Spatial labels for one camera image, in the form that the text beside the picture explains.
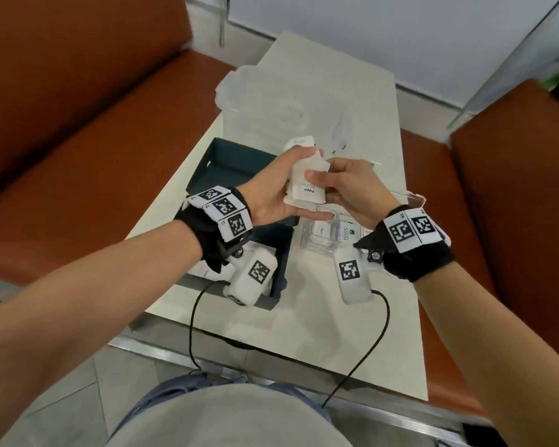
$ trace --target dark green box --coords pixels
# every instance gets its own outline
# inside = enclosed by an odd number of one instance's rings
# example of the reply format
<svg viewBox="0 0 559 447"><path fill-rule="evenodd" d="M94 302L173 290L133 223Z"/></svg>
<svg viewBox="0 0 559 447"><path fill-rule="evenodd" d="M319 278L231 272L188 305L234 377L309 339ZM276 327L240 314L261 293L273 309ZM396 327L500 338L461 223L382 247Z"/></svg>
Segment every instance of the dark green box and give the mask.
<svg viewBox="0 0 559 447"><path fill-rule="evenodd" d="M193 177L188 182L186 191L193 195L205 191L215 185L222 187L237 187L253 178L261 169L266 167L276 156L252 147L243 146L225 139L215 138L203 154L197 165ZM253 240L275 248L278 267L275 270L270 296L261 295L255 306L271 310L281 297L286 287L285 269L290 253L290 244L294 226L298 225L297 216L289 216L277 223L257 226L253 229ZM179 285L202 290L208 279L192 275L184 275ZM207 293L224 296L225 281L216 282L209 287Z"/></svg>

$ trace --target black cable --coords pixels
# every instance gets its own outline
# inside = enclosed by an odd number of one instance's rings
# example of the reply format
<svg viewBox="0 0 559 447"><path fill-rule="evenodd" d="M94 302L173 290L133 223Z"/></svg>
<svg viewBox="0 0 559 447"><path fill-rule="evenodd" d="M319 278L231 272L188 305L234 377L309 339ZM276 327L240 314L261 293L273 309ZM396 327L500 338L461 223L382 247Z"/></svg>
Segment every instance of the black cable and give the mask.
<svg viewBox="0 0 559 447"><path fill-rule="evenodd" d="M195 365L197 370L201 370L201 366L199 364L197 364L197 361L195 360L195 357L193 356L193 322L195 321L195 312L197 311L197 304L199 304L199 301L201 300L201 297L205 294L207 289L209 287L211 287L212 285L214 285L214 283L216 283L216 281L209 282L209 284L206 285L203 288L203 290L201 290L201 293L199 293L199 296L197 296L197 299L195 300L195 303L193 305L193 312L191 314L191 323L188 325L188 354L190 355L191 360L193 361L193 364Z"/></svg>
<svg viewBox="0 0 559 447"><path fill-rule="evenodd" d="M360 365L365 361L365 359L367 359L367 357L369 357L369 355L371 353L373 353L373 350L375 349L375 347L377 345L379 345L379 342L381 341L381 339L383 338L383 336L385 335L385 331L388 330L388 326L389 326L389 317L390 317L390 309L389 309L389 302L388 299L385 298L385 295L383 293L381 293L378 290L372 290L372 292L375 295L379 295L381 298L383 298L383 301L385 301L385 307L387 308L387 317L385 318L385 326L383 327L383 330L381 331L381 334L379 335L379 338L377 339L377 341L373 344L373 346L371 347L371 349L362 357L361 360L358 361L358 364L356 364L354 366L354 368L352 370L350 370L350 373L348 375L346 375L346 377L342 380L342 382L340 384L337 385L337 387L333 390L333 392L331 392L329 394L329 397L327 397L325 399L325 401L323 402L323 404L321 405L321 408L324 408L325 405L327 405L327 402L331 399L331 397L333 397L335 395L335 392L337 392L342 386L343 384L348 380L348 378L350 378L350 376L352 376L352 374L357 370L358 367L360 367Z"/></svg>

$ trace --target white table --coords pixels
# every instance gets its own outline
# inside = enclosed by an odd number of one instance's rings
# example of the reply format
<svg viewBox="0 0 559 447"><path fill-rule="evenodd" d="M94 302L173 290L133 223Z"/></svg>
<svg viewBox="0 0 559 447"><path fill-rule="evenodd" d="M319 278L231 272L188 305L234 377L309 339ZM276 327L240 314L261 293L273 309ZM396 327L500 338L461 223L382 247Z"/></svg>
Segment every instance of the white table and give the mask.
<svg viewBox="0 0 559 447"><path fill-rule="evenodd" d="M393 74L290 33L283 33L259 66L301 83L319 86L348 104L352 147L344 154L389 165L381 179L405 189ZM178 168L137 225L133 237L170 221L186 196L186 185L215 137L223 137L218 117ZM278 353L316 367L347 374L379 336L386 317L381 298L346 306L340 297L332 260L300 248L294 231L286 278L288 287L271 310L239 307L205 294L195 327ZM354 374L362 381L427 400L418 300L408 282L386 273L371 274L373 288L391 307L387 333ZM188 324L198 291L174 285L147 312Z"/></svg>

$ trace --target forearm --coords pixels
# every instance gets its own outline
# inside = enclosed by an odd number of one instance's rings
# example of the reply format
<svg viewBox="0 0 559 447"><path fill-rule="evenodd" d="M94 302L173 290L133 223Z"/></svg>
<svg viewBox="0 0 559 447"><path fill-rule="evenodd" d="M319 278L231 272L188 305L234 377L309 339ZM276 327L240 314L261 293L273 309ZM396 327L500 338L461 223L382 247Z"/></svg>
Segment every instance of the forearm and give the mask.
<svg viewBox="0 0 559 447"><path fill-rule="evenodd" d="M414 286L507 442L559 445L559 355L457 263Z"/></svg>
<svg viewBox="0 0 559 447"><path fill-rule="evenodd" d="M200 257L191 230L172 221L62 267L0 305L0 407L9 408L0 428L122 331Z"/></svg>

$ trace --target wrist strap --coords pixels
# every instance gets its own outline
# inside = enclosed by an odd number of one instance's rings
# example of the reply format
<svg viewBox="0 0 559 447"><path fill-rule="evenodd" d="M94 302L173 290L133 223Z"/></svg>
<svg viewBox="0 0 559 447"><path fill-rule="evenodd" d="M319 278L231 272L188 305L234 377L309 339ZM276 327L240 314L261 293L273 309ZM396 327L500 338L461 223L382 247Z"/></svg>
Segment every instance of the wrist strap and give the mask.
<svg viewBox="0 0 559 447"><path fill-rule="evenodd" d="M231 254L252 238L250 209L234 187L213 187L190 196L174 219L193 231L201 245L201 260L216 273Z"/></svg>
<svg viewBox="0 0 559 447"><path fill-rule="evenodd" d="M400 205L354 246L380 251L385 270L415 282L455 260L448 240L423 209Z"/></svg>

